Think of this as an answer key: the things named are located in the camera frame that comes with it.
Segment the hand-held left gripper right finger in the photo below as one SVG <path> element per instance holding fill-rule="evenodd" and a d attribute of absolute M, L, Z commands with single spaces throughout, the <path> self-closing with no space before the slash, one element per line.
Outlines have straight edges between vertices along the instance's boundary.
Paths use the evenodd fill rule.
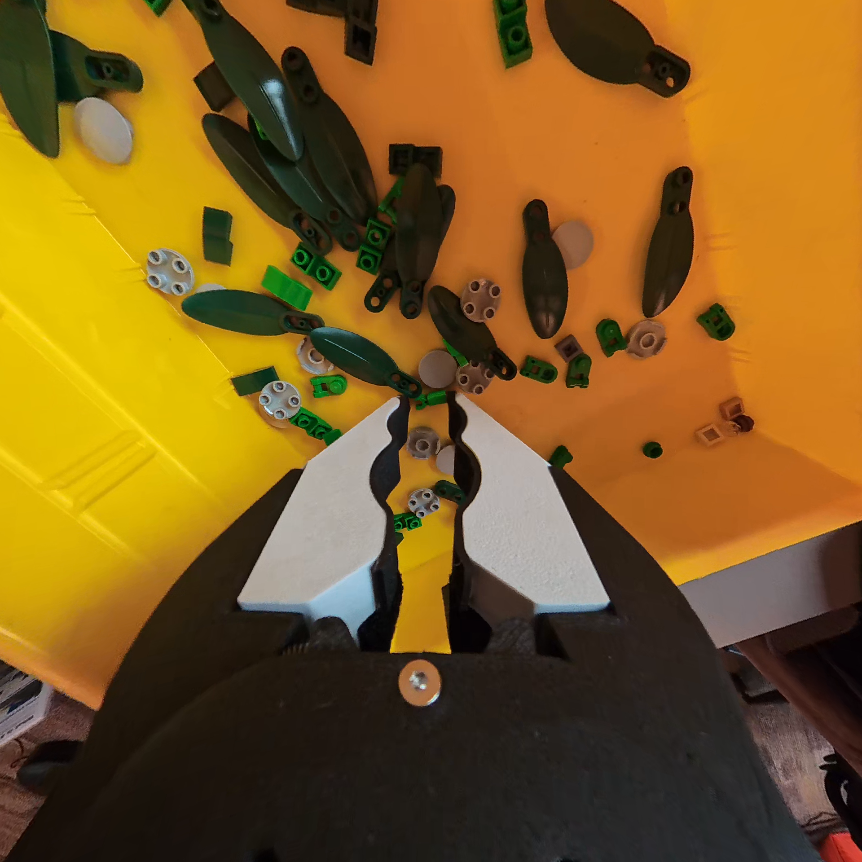
<path fill-rule="evenodd" d="M 445 588 L 452 651 L 484 651 L 507 620 L 609 609 L 548 461 L 467 396 L 451 393 L 447 405 L 465 496 Z"/>

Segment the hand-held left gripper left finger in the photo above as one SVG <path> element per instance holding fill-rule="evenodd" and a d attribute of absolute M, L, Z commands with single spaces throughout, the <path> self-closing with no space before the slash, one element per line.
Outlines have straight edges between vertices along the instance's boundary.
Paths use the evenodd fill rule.
<path fill-rule="evenodd" d="M 311 458 L 238 602 L 342 620 L 361 649 L 389 652 L 403 596 L 393 512 L 410 402 L 397 396 Z"/>

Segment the yellow plastic bin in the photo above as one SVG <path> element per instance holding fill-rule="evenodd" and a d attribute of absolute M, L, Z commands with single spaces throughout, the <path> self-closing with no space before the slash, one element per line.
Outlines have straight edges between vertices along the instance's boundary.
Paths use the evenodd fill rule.
<path fill-rule="evenodd" d="M 187 320 L 145 283 L 146 253 L 183 253 L 197 280 L 261 292 L 268 265 L 294 275 L 297 237 L 249 202 L 202 132 L 195 75 L 211 61 L 182 2 L 46 2 L 50 29 L 140 68 L 141 92 L 107 98 L 134 129 L 126 165 L 82 144 L 59 103 L 59 153 L 38 150 L 2 106 L 2 660 L 84 702 L 103 693 L 167 589 L 223 529 L 322 448 L 268 426 L 234 376 L 274 366 L 308 396 L 289 336 Z M 391 143 L 443 149 L 457 196 L 431 286 L 474 277 L 503 289 L 490 330 L 517 365 L 559 362 L 533 331 L 522 213 L 594 236 L 570 276 L 563 335 L 591 356 L 589 388 L 522 377 L 478 398 L 487 413 L 523 387 L 554 390 L 596 442 L 568 469 L 682 585 L 860 521 L 860 2 L 630 2 L 687 59 L 668 99 L 577 70 L 528 3 L 529 61 L 505 68 L 490 2 L 380 2 L 372 66 L 348 58 L 342 23 L 285 2 L 223 2 L 277 63 L 304 50 L 356 130 L 378 197 Z M 191 178 L 146 179 L 147 97 L 167 71 L 178 119 L 198 133 Z M 693 175 L 690 272 L 643 314 L 653 231 Z M 230 266 L 202 256 L 202 208 L 233 215 Z M 755 427 L 718 405 L 738 396 Z M 503 425 L 503 419 L 497 419 Z M 695 430 L 714 423 L 706 447 Z M 656 440 L 661 458 L 641 447 Z"/>

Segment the dark green slope piece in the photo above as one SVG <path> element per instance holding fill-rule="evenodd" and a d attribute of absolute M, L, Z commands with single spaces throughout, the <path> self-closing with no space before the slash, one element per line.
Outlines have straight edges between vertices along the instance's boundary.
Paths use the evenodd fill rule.
<path fill-rule="evenodd" d="M 251 396 L 261 392 L 269 383 L 279 381 L 277 370 L 270 365 L 260 368 L 253 372 L 234 376 L 230 379 L 230 383 L 237 396 Z"/>
<path fill-rule="evenodd" d="M 233 259 L 231 239 L 233 215 L 228 210 L 202 208 L 202 256 L 210 263 L 230 266 Z"/>

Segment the bright green curved slope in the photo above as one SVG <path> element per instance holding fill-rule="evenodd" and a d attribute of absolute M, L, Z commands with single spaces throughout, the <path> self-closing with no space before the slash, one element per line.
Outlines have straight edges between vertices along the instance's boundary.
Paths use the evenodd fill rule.
<path fill-rule="evenodd" d="M 300 311 L 307 310 L 314 296 L 310 287 L 271 264 L 265 269 L 261 286 L 278 300 Z"/>

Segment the scattered grey round stud plates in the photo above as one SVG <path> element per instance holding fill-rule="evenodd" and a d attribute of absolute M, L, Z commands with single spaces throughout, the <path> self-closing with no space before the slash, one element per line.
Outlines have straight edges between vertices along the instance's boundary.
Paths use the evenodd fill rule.
<path fill-rule="evenodd" d="M 293 263 L 303 273 L 317 279 L 326 288 L 335 286 L 340 271 L 321 256 L 315 256 L 304 246 L 298 246 Z M 482 392 L 487 392 L 492 382 L 500 379 L 491 366 L 490 352 L 486 356 L 480 336 L 485 333 L 482 326 L 458 317 L 460 310 L 457 297 L 453 316 L 444 315 L 446 320 L 435 318 L 445 324 L 443 335 L 435 329 L 435 343 L 431 342 L 430 323 L 416 329 L 415 324 L 393 324 L 384 333 L 373 333 L 375 338 L 365 337 L 337 327 L 326 328 L 323 318 L 306 311 L 290 307 L 264 289 L 264 293 L 227 289 L 216 283 L 197 284 L 188 260 L 178 252 L 166 248 L 147 253 L 146 283 L 154 290 L 167 296 L 181 299 L 180 308 L 187 320 L 194 321 L 215 331 L 231 332 L 257 338 L 289 336 L 300 339 L 296 342 L 297 362 L 305 373 L 315 382 L 315 397 L 339 396 L 348 390 L 347 378 L 364 381 L 367 385 L 393 388 L 397 394 L 415 399 L 429 391 L 449 391 L 458 389 L 462 394 L 475 400 Z M 466 347 L 467 335 L 461 338 L 456 333 L 470 329 L 470 344 Z M 488 350 L 493 348 L 490 335 L 487 338 Z M 575 458 L 590 465 L 605 458 L 599 457 L 598 444 L 588 442 L 584 429 L 573 437 L 576 428 L 574 420 L 566 418 L 562 408 L 566 406 L 558 395 L 562 390 L 554 390 L 550 401 L 530 401 L 524 395 L 523 387 L 503 393 L 497 404 L 499 409 L 492 415 L 503 419 L 502 423 L 515 435 L 527 443 L 534 443 L 539 432 L 545 437 L 551 435 L 559 445 L 551 454 L 552 466 L 564 468 Z"/>

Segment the white printed box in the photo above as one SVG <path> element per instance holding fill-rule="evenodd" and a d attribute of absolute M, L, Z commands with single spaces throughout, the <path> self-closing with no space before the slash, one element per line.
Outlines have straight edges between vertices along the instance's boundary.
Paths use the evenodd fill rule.
<path fill-rule="evenodd" d="M 1 747 L 42 722 L 52 697 L 52 686 L 2 662 Z"/>

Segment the black two-stud plate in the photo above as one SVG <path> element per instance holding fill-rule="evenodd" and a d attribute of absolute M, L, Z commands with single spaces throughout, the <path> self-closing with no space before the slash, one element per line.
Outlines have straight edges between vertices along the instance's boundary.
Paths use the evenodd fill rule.
<path fill-rule="evenodd" d="M 388 173 L 391 176 L 404 177 L 415 165 L 427 167 L 435 179 L 441 179 L 443 149 L 437 145 L 389 144 Z"/>

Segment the pile of dark green leaves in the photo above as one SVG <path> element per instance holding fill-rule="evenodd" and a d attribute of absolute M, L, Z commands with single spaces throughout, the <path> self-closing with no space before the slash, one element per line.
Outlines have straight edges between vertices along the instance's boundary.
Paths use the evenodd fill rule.
<path fill-rule="evenodd" d="M 264 133 L 288 160 L 325 155 L 325 140 L 315 144 L 313 131 L 328 132 L 323 116 L 316 127 L 300 118 L 300 104 L 315 105 L 320 90 L 308 98 L 289 87 L 285 75 L 258 41 L 221 2 L 185 2 L 196 18 L 227 85 L 262 121 Z M 546 19 L 560 50 L 584 73 L 611 84 L 639 84 L 669 97 L 690 79 L 690 66 L 657 45 L 640 20 L 616 2 L 546 2 Z M 58 154 L 57 104 L 59 84 L 54 74 L 52 32 L 42 2 L 2 2 L 2 96 L 21 131 L 45 155 Z M 655 317 L 682 290 L 693 261 L 693 222 L 687 210 L 693 175 L 689 169 L 672 173 L 683 197 L 674 198 L 653 231 L 642 293 L 643 314 Z M 342 329 L 308 331 L 325 358 L 343 371 L 373 385 L 388 386 L 402 396 L 417 398 L 422 386 L 402 372 L 381 348 Z"/>

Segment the small black slope piece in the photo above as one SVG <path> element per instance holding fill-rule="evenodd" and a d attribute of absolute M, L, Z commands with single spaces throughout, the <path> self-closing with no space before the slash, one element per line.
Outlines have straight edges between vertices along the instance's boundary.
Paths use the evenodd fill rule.
<path fill-rule="evenodd" d="M 210 111 L 220 113 L 235 99 L 236 95 L 216 63 L 209 63 L 194 77 L 197 87 Z"/>

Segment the scattered green two-stud plates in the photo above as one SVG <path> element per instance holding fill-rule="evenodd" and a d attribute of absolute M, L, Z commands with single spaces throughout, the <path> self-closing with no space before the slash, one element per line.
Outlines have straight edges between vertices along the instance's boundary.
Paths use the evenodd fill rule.
<path fill-rule="evenodd" d="M 523 17 L 527 12 L 526 2 L 492 2 L 492 6 L 506 66 L 529 59 L 532 42 Z M 202 118 L 202 134 L 215 156 L 208 157 L 202 151 L 195 152 L 198 156 L 203 154 L 200 170 L 205 173 L 210 168 L 214 169 L 215 161 L 210 162 L 207 158 L 218 157 L 219 163 L 231 174 L 245 198 L 273 223 L 277 222 L 294 232 L 301 240 L 301 246 L 315 256 L 326 258 L 325 253 L 331 251 L 333 239 L 337 239 L 346 250 L 359 249 L 360 269 L 367 273 L 373 271 L 372 274 L 378 277 L 366 297 L 366 307 L 371 311 L 382 310 L 391 296 L 390 288 L 401 288 L 404 284 L 402 313 L 406 318 L 418 317 L 422 311 L 422 292 L 432 274 L 430 263 L 436 261 L 439 251 L 438 245 L 430 249 L 435 252 L 435 259 L 428 262 L 427 269 L 424 268 L 424 262 L 413 261 L 419 264 L 414 272 L 413 259 L 406 260 L 409 257 L 407 252 L 419 251 L 418 234 L 414 236 L 412 232 L 414 227 L 419 226 L 410 221 L 419 212 L 418 208 L 415 208 L 415 212 L 411 209 L 418 200 L 409 201 L 410 206 L 404 200 L 411 198 L 413 191 L 418 195 L 418 186 L 410 189 L 409 194 L 407 191 L 402 194 L 401 186 L 393 187 L 391 195 L 383 201 L 378 212 L 373 173 L 355 129 L 349 125 L 340 107 L 329 100 L 318 85 L 306 53 L 299 48 L 288 48 L 282 62 L 284 75 L 292 91 L 306 98 L 316 90 L 321 91 L 322 99 L 317 104 L 300 104 L 300 118 L 302 120 L 305 116 L 304 110 L 314 111 L 311 122 L 316 127 L 323 116 L 329 131 L 313 131 L 311 140 L 315 144 L 325 141 L 327 154 L 305 155 L 295 164 L 277 152 L 264 130 L 255 124 L 252 115 L 247 117 L 246 127 L 224 115 L 223 111 L 210 111 Z M 196 137 L 198 133 L 186 135 L 190 132 L 190 121 L 186 124 L 188 128 L 183 126 L 185 121 L 175 127 L 162 117 L 167 132 L 155 131 L 155 100 L 167 96 L 168 110 L 176 114 L 173 116 L 168 113 L 167 117 L 171 121 L 178 119 L 180 106 L 185 106 L 184 99 L 188 95 L 183 90 L 185 85 L 180 85 L 180 96 L 170 96 L 167 71 L 158 72 L 156 81 L 157 95 L 147 97 L 148 101 L 145 101 L 149 112 L 145 118 L 153 124 L 153 128 L 148 128 L 145 133 L 143 152 L 152 165 L 147 163 L 145 169 L 141 168 L 145 171 L 141 176 L 155 180 L 158 161 L 159 168 L 166 167 L 172 171 L 167 175 L 171 180 L 181 178 L 180 190 L 204 191 L 205 180 L 215 175 L 210 177 L 201 174 L 196 178 L 188 175 L 188 170 L 192 168 L 192 147 L 199 144 Z M 368 188 L 362 193 L 367 200 L 362 198 L 355 201 L 362 206 L 358 208 L 360 211 L 354 212 L 352 206 L 343 205 L 350 201 L 342 200 L 335 192 L 344 191 L 347 194 L 350 190 L 359 193 L 365 181 Z M 481 358 L 487 358 L 490 352 L 491 366 L 497 372 L 496 376 L 507 381 L 515 379 L 515 365 L 484 326 L 490 320 L 488 314 L 490 312 L 480 311 L 475 318 L 478 322 L 473 323 L 483 327 L 494 346 L 489 351 L 486 347 L 488 335 L 480 336 L 485 341 L 482 353 L 486 354 Z"/>

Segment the black angled bracket piece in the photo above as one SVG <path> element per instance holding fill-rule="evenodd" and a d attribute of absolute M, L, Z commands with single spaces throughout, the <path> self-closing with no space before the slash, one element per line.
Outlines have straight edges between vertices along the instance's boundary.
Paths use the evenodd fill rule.
<path fill-rule="evenodd" d="M 373 65 L 378 1 L 286 1 L 286 5 L 312 14 L 340 18 L 345 24 L 344 52 L 367 66 Z"/>

